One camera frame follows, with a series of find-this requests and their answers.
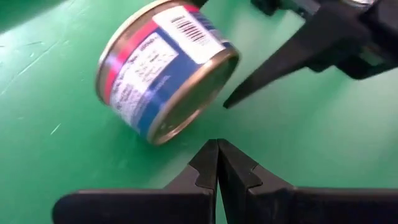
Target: can label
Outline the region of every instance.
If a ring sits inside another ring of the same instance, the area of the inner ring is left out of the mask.
[[[105,100],[139,134],[149,128],[172,95],[204,63],[231,44],[192,5],[156,14],[129,39],[111,70]]]

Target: red stripe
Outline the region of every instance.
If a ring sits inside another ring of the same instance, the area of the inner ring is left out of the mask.
[[[191,4],[184,4],[184,8],[188,11],[188,12],[199,12],[199,8],[191,5]]]
[[[116,58],[115,62],[112,62],[111,69],[108,73],[108,77],[105,82],[105,91],[104,91],[104,100],[106,104],[109,104],[111,91],[113,82],[116,79],[118,73],[120,72],[121,66],[124,65],[128,57],[131,55],[133,50],[137,48],[137,46],[155,29],[157,28],[157,24],[154,21],[149,21],[145,24],[140,30],[138,30],[135,34],[133,34],[126,46],[120,51],[119,55]]]

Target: can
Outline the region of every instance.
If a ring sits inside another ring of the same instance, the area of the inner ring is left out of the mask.
[[[152,144],[191,123],[232,75],[239,54],[199,8],[158,0],[143,7],[105,47],[96,92]]]

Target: canned food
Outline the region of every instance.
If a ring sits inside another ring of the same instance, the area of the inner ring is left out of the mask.
[[[199,8],[158,0],[112,36],[99,59],[96,91],[141,136],[162,144],[215,98],[238,60]]]

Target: green surface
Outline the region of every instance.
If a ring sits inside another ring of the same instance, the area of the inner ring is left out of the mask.
[[[295,185],[398,187],[397,71],[356,82],[335,68],[303,70],[221,107],[302,24],[291,12],[263,16],[249,0],[203,8],[241,64],[179,137],[148,145],[94,92],[108,39],[151,1],[117,2],[0,0],[0,223],[50,223],[55,201],[76,189],[161,188],[209,138],[230,140]],[[217,209],[225,223],[221,198]]]

